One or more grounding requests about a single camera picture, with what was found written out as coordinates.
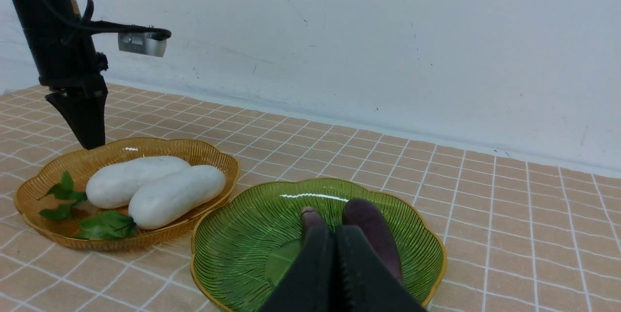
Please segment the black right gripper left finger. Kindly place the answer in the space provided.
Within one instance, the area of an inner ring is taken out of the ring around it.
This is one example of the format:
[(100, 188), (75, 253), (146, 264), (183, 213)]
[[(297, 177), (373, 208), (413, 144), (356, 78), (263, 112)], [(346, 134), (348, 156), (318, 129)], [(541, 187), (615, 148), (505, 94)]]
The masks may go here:
[(261, 312), (328, 312), (332, 307), (335, 240), (328, 227), (306, 231), (301, 250), (259, 309)]

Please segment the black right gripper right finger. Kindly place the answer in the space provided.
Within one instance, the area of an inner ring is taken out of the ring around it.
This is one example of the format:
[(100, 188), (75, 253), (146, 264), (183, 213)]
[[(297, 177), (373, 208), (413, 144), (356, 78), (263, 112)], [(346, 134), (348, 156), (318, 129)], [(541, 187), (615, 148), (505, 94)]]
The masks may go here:
[(360, 228), (335, 232), (346, 312), (425, 312), (376, 255)]

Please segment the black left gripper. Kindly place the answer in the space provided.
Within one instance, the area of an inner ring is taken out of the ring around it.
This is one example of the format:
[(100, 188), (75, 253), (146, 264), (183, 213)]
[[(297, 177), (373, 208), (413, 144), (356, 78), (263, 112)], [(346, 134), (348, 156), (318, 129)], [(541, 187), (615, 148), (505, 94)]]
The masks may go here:
[(49, 89), (45, 100), (64, 118), (82, 148), (104, 146), (107, 86), (101, 72), (108, 69), (107, 56), (38, 49), (37, 69), (40, 84)]

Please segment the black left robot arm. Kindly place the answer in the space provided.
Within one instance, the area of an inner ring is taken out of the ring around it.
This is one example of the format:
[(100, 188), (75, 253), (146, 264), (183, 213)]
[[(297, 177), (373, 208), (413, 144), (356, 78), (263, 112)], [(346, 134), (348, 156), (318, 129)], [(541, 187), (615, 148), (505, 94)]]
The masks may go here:
[(45, 100), (64, 118), (86, 150), (106, 143), (107, 58), (91, 33), (79, 29), (76, 0), (12, 0), (38, 70)]

